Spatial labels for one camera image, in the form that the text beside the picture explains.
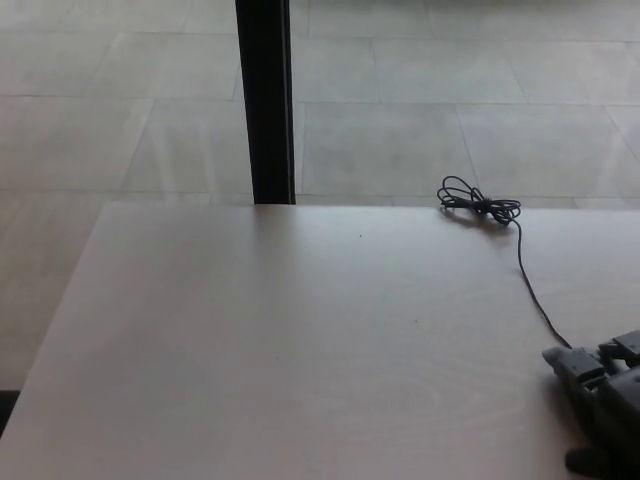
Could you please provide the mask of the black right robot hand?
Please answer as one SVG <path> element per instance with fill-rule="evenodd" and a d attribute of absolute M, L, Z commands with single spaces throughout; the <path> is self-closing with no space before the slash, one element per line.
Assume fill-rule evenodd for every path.
<path fill-rule="evenodd" d="M 639 332 L 595 350 L 542 352 L 591 445 L 565 454 L 569 472 L 592 479 L 639 477 Z"/>

